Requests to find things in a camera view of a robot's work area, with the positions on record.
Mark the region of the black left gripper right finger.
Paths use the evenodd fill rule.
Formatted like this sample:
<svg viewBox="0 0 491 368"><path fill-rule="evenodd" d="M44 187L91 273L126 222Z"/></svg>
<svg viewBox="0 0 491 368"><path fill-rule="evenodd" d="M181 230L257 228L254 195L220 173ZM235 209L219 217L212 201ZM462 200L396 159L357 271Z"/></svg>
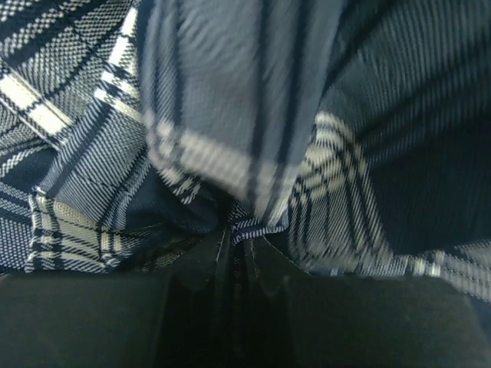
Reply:
<svg viewBox="0 0 491 368"><path fill-rule="evenodd" d="M429 277L317 277L245 241L244 328L254 367L485 367L468 299Z"/></svg>

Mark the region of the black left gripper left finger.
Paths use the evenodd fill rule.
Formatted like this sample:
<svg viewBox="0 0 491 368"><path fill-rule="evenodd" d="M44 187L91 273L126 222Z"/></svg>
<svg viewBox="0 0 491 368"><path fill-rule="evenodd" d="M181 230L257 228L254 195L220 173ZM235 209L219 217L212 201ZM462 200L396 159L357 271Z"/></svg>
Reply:
<svg viewBox="0 0 491 368"><path fill-rule="evenodd" d="M1 279L3 367L221 367L229 233L155 272Z"/></svg>

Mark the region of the navy cream plaid skirt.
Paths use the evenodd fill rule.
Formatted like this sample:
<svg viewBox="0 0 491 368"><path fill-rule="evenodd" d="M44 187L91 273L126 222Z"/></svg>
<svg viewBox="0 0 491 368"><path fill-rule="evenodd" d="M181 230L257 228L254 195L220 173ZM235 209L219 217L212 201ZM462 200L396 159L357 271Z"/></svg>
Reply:
<svg viewBox="0 0 491 368"><path fill-rule="evenodd" d="M214 230L490 299L488 1L3 1L1 271Z"/></svg>

